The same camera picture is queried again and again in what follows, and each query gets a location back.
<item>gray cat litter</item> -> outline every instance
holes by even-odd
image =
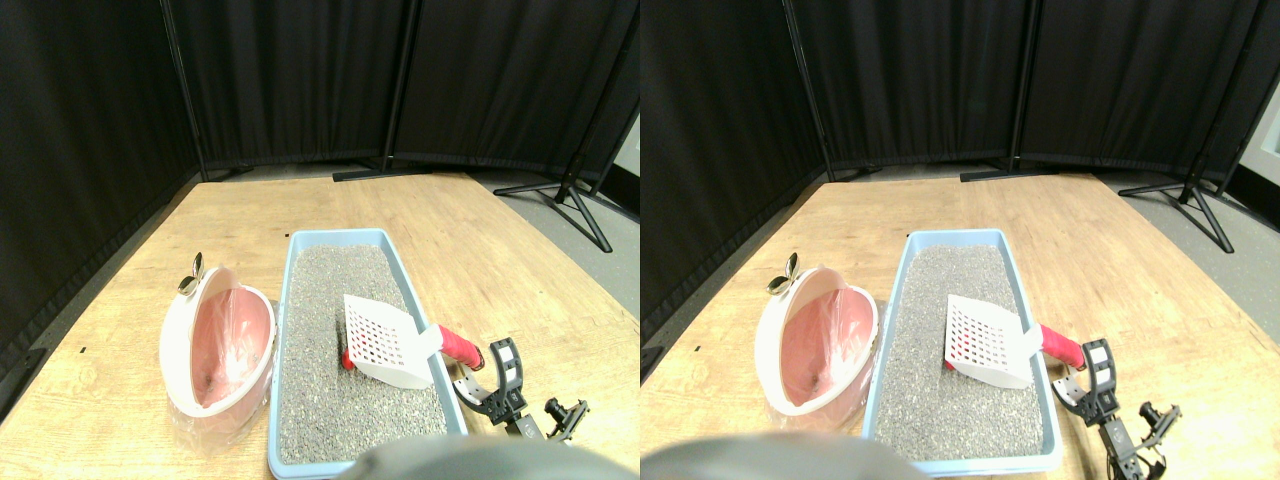
[[[279,452],[284,463],[353,461],[394,439],[445,434],[435,388],[399,389],[344,370],[346,312],[353,294],[406,310],[387,256],[375,246],[315,246],[293,264],[282,342]]]
[[[996,388],[942,365],[947,294],[1018,311],[996,247],[920,250],[902,282],[876,439],[913,462],[1039,454],[1036,388]]]

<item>gray floor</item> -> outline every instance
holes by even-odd
[[[952,178],[965,172],[988,172],[988,166],[972,164],[924,164],[891,166],[884,170],[863,177],[855,182],[888,182],[904,179],[924,178]],[[837,172],[837,177],[849,172]],[[1112,191],[1123,188],[1142,187],[1148,184],[1170,183],[1169,177],[1151,173],[1106,173],[1098,178],[1111,187]],[[826,177],[820,177],[814,184],[826,183]],[[1204,270],[1219,287],[1234,300],[1262,329],[1271,335],[1272,340],[1280,342],[1280,296],[1276,294],[1280,285],[1280,233],[1251,219],[1245,214],[1229,207],[1216,198],[1207,200],[1210,209],[1222,224],[1228,238],[1235,247],[1235,253],[1222,252],[1208,237],[1206,237],[1194,224],[1187,220],[1183,214],[1170,206],[1169,198],[1160,193],[1148,193],[1140,197],[1126,197],[1139,214],[1147,218],[1152,225],[1160,229],[1170,241],[1187,253],[1201,270]],[[759,232],[751,236],[741,248],[717,269],[710,278],[703,283],[698,291],[672,315],[662,329],[654,334],[645,347],[667,347],[675,344],[680,334],[707,306],[710,298],[718,292],[730,276],[742,266],[760,244],[777,230],[783,220],[783,212],[774,215]]]
[[[297,165],[276,165],[276,166],[260,166],[250,173],[233,177],[227,179],[227,182],[257,182],[257,180],[280,180],[292,178],[315,178],[315,177],[330,177],[337,172],[353,172],[362,170],[364,166],[357,165],[340,165],[340,164],[297,164]],[[485,188],[493,191],[503,187],[515,187],[527,183],[541,183],[547,182],[545,178],[538,177],[522,172],[506,172],[506,170],[493,170],[493,172],[480,172],[474,173],[472,177],[479,180]],[[639,317],[640,311],[640,225],[621,214],[609,210],[600,204],[586,200],[588,209],[595,216],[595,220],[600,224],[600,229],[604,232],[605,238],[608,238],[611,246],[613,247],[612,253],[604,253],[595,247],[586,237],[579,233],[563,216],[547,206],[545,200],[536,193],[521,193],[513,197],[500,197],[503,202],[511,206],[512,210],[525,218],[534,228],[541,232],[547,238],[556,243],[564,253],[573,259],[582,270],[586,270],[591,278],[595,279],[609,294],[613,296],[622,303],[631,315]],[[49,329],[36,339],[33,348],[46,347],[54,348],[61,342],[63,337],[76,323],[76,319],[84,312],[90,302],[97,297],[102,287],[120,270],[120,266],[128,260],[129,256],[137,251],[138,246],[146,241],[147,237],[155,232],[160,220],[168,209],[163,209],[161,212],[154,215],[150,220],[133,237],[120,247],[115,255],[111,256],[104,264],[104,266],[95,274],[81,289],[76,297],[58,314]],[[575,221],[586,227],[582,223],[581,216],[576,211],[562,207],[567,214],[573,218]]]

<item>metal stand leg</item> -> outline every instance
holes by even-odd
[[[1015,160],[1010,160],[1010,165],[1015,165]],[[998,180],[1001,178],[1056,175],[1056,174],[1057,170],[1052,169],[1024,169],[1018,166],[1010,166],[1009,170],[961,173],[960,182]]]
[[[883,170],[883,168],[879,168],[879,166],[860,168],[860,169],[855,170],[852,174],[841,177],[841,178],[836,179],[835,182],[852,182],[852,180],[856,180],[859,178],[870,175],[870,174],[873,174],[876,172],[879,172],[879,170]]]
[[[230,178],[234,178],[234,177],[239,177],[239,175],[243,175],[243,174],[250,173],[250,172],[253,172],[252,166],[233,166],[232,169],[227,170],[227,173],[221,174],[220,177],[206,178],[204,180],[205,182],[224,182],[227,179],[230,179]]]
[[[579,195],[577,187],[568,188],[568,197],[573,200],[573,204],[577,206],[577,211],[582,214],[582,219],[586,220],[586,225],[588,228],[590,228],[590,230],[582,228],[582,225],[575,221],[573,218],[571,218],[568,214],[564,212],[564,210],[561,210],[558,205],[562,205],[562,202],[557,202],[556,198],[553,198],[552,196],[540,192],[543,189],[559,188],[559,187],[561,182],[548,182],[548,183],[538,183],[524,187],[499,188],[493,191],[493,195],[502,197],[515,193],[538,192],[539,195],[547,197],[548,205],[552,209],[554,209],[556,212],[561,214],[561,216],[563,216],[564,220],[567,220],[571,225],[573,225],[573,228],[577,228],[577,230],[581,232],[584,237],[590,239],[591,243],[595,243],[595,246],[599,247],[600,251],[605,253],[612,253],[613,247],[609,246],[609,241],[604,238],[604,232],[600,230],[600,225],[596,224],[595,218],[591,216],[591,210],[586,207],[585,202],[582,202],[582,197],[581,195]]]
[[[1164,192],[1166,189],[1174,189],[1174,188],[1184,188],[1183,195],[1180,195],[1180,198],[1172,200],[1174,207],[1178,209],[1178,211],[1180,211],[1183,216],[1187,216],[1187,219],[1190,220],[1192,224],[1196,225],[1196,228],[1199,228],[1201,232],[1204,233],[1204,236],[1212,239],[1213,243],[1217,243],[1219,248],[1222,248],[1222,251],[1228,253],[1235,253],[1235,247],[1231,247],[1231,241],[1226,238],[1226,233],[1222,232],[1222,225],[1219,224],[1217,218],[1213,216],[1213,210],[1210,209],[1208,202],[1204,201],[1204,195],[1201,193],[1199,186],[1188,187],[1184,183],[1170,183],[1162,186],[1129,188],[1120,191],[1120,196],[1132,197],[1139,193]],[[1192,216],[1192,214],[1183,207],[1183,205],[1188,200],[1190,200],[1188,197],[1196,198],[1196,204],[1199,206],[1199,210],[1204,212],[1204,220],[1207,220],[1210,228],[1204,228],[1204,224],[1199,223],[1199,220],[1196,220],[1196,218]]]
[[[594,200],[596,204],[603,205],[605,209],[609,209],[609,210],[613,210],[613,211],[618,212],[618,215],[626,216],[627,220],[631,220],[631,221],[635,221],[635,223],[640,223],[640,218],[639,216],[636,216],[635,214],[627,211],[626,209],[618,206],[617,204],[614,204],[614,202],[612,202],[609,200],[600,198],[600,196],[591,195],[591,192],[586,192],[586,197]]]
[[[1151,186],[1151,187],[1140,187],[1140,188],[1128,188],[1128,189],[1121,189],[1120,191],[1120,196],[1121,197],[1132,197],[1132,196],[1138,195],[1138,193],[1164,192],[1166,189],[1174,189],[1174,188],[1181,188],[1181,187],[1183,187],[1183,183],[1178,182],[1178,183],[1166,183],[1166,184],[1162,184],[1162,186]]]
[[[497,195],[497,196],[500,197],[500,196],[504,196],[504,195],[534,192],[534,191],[539,191],[539,189],[556,188],[556,187],[559,187],[559,182],[536,183],[536,184],[524,186],[524,187],[498,188],[498,189],[493,191],[493,195]]]
[[[366,180],[370,178],[385,178],[385,177],[403,177],[403,175],[417,175],[433,173],[430,166],[415,165],[415,166],[401,166],[401,168],[388,168],[376,170],[362,170],[362,172],[339,172],[333,174],[334,182],[346,180]]]

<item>white wall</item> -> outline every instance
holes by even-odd
[[[631,125],[631,133],[627,133],[627,140],[622,141],[622,148],[618,150],[618,156],[613,159],[613,166],[621,168],[623,170],[631,172],[640,177],[640,116],[636,116],[636,123]]]
[[[1258,129],[1253,132],[1249,143],[1244,147],[1240,165],[1257,172],[1271,183],[1280,184],[1280,88],[1271,96],[1267,109],[1262,113]]]

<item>tripod stand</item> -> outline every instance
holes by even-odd
[[[1213,124],[1210,125],[1208,133],[1204,134],[1204,142],[1201,143],[1201,150],[1196,154],[1196,160],[1192,161],[1192,166],[1187,172],[1187,178],[1178,183],[1120,191],[1121,197],[1132,197],[1139,193],[1164,192],[1167,189],[1181,188],[1183,191],[1178,195],[1174,207],[1185,215],[1188,220],[1196,224],[1201,232],[1204,232],[1206,236],[1213,239],[1213,243],[1217,243],[1217,246],[1228,253],[1235,253],[1235,248],[1231,247],[1231,241],[1226,239],[1226,233],[1222,232],[1222,225],[1220,225],[1217,223],[1217,218],[1213,216],[1213,210],[1211,210],[1208,204],[1204,202],[1204,195],[1201,192],[1201,179],[1204,178],[1204,169],[1208,168],[1208,159],[1210,154],[1213,151],[1213,143],[1217,142],[1221,136],[1224,116],[1226,116],[1231,100],[1235,97],[1238,83],[1240,83],[1240,72],[1249,60],[1249,50],[1252,49],[1253,38],[1257,36],[1260,23],[1258,19],[1262,17],[1263,10],[1263,5],[1258,5],[1253,10],[1253,19],[1249,22],[1249,31],[1244,35],[1244,47],[1240,50],[1240,56],[1235,59],[1235,65],[1231,68],[1231,77],[1228,78],[1226,90],[1222,92],[1222,101],[1217,104],[1217,111],[1213,114]],[[1204,214],[1204,219],[1208,221],[1210,228],[1213,229],[1212,233],[1210,233],[1204,225],[1196,220],[1196,218],[1183,207],[1183,205],[1187,205],[1192,198],[1196,198],[1196,205],[1199,206],[1199,211]]]
[[[1208,166],[1208,156],[1206,156],[1202,151],[1201,154],[1196,155],[1196,161],[1192,164],[1192,172],[1187,174],[1185,180],[1178,183],[1151,186],[1151,187],[1121,189],[1120,196],[1132,197],[1139,193],[1164,192],[1166,189],[1181,188],[1183,192],[1178,195],[1178,198],[1174,202],[1174,207],[1178,209],[1178,211],[1183,212],[1183,215],[1185,215],[1188,220],[1196,224],[1196,227],[1199,228],[1201,232],[1204,232],[1204,234],[1208,236],[1208,238],[1212,239],[1213,243],[1217,243],[1219,248],[1222,248],[1222,251],[1228,253],[1235,253],[1235,248],[1231,247],[1231,241],[1226,238],[1226,233],[1222,232],[1222,225],[1217,223],[1217,218],[1213,216],[1213,210],[1208,207],[1208,204],[1204,202],[1204,195],[1201,193],[1199,180],[1204,175],[1206,166]],[[1210,233],[1208,229],[1206,229],[1204,225],[1199,223],[1199,220],[1196,220],[1196,218],[1192,216],[1192,214],[1183,207],[1183,205],[1187,205],[1187,202],[1189,202],[1192,198],[1196,198],[1196,205],[1199,207],[1199,211],[1204,214],[1204,219],[1208,221],[1208,225],[1213,229],[1213,233]]]
[[[622,70],[623,61],[626,60],[627,54],[631,51],[631,40],[635,37],[636,26],[639,23],[640,23],[640,12],[636,12],[631,17],[631,23],[627,26],[627,33],[622,38],[622,49],[618,51],[618,56],[613,60],[613,67],[609,69],[609,77],[604,81],[604,90],[600,91],[600,100],[595,102],[595,110],[591,111],[591,122],[588,123],[586,125],[586,133],[582,134],[582,141],[579,142],[577,150],[573,152],[573,156],[570,157],[568,165],[564,166],[564,174],[561,175],[559,182],[536,183],[531,186],[499,188],[493,191],[493,195],[507,196],[522,192],[541,193],[541,191],[544,189],[556,188],[556,195],[550,196],[552,200],[550,207],[556,209],[556,212],[561,214],[561,216],[563,216],[564,220],[573,224],[573,227],[577,228],[579,232],[582,232],[582,234],[588,239],[590,239],[591,243],[595,243],[595,246],[599,247],[605,253],[613,252],[613,247],[611,247],[609,241],[604,238],[604,232],[600,232],[600,225],[596,224],[595,218],[591,216],[591,210],[589,210],[586,207],[586,204],[582,202],[582,195],[589,195],[591,198],[595,198],[595,191],[596,187],[599,187],[599,182],[596,183],[596,187],[593,187],[590,192],[586,192],[577,186],[577,179],[582,173],[582,166],[586,165],[586,151],[588,148],[591,147],[591,142],[595,140],[595,133],[599,129],[600,113],[604,110],[604,104],[609,99],[609,95],[613,92],[614,84],[617,84],[618,82],[618,73]],[[577,221],[573,221],[573,219],[570,218],[568,214],[566,214],[557,206],[557,205],[563,205],[566,198],[573,200],[576,210],[582,214],[582,219],[586,220],[586,225],[591,229],[590,233],[582,229],[582,227],[579,225]]]
[[[346,180],[364,180],[370,178],[385,178],[385,177],[399,177],[399,175],[416,175],[431,173],[430,166],[412,165],[402,168],[392,168],[392,161],[396,160],[394,146],[396,146],[396,128],[399,123],[401,104],[404,102],[404,82],[408,77],[408,64],[410,59],[413,56],[413,42],[417,38],[417,23],[419,15],[421,15],[422,0],[415,0],[408,6],[408,15],[404,17],[404,37],[401,38],[401,58],[399,67],[396,72],[396,91],[392,95],[392,110],[387,116],[387,134],[383,137],[383,163],[378,169],[369,169],[361,172],[340,172],[333,174],[334,182]]]
[[[836,170],[831,168],[829,142],[827,131],[822,127],[822,116],[818,115],[818,99],[813,93],[813,82],[809,79],[809,63],[804,58],[804,44],[800,41],[800,24],[796,20],[796,8],[791,0],[782,0],[782,13],[787,18],[787,36],[791,38],[791,51],[796,56],[796,68],[800,69],[800,79],[804,81],[804,95],[809,100],[809,113],[813,115],[813,127],[818,132],[818,142],[822,147],[822,163],[827,166],[827,182],[852,182],[865,175],[882,170],[879,166],[863,166],[852,174],[836,178]]]

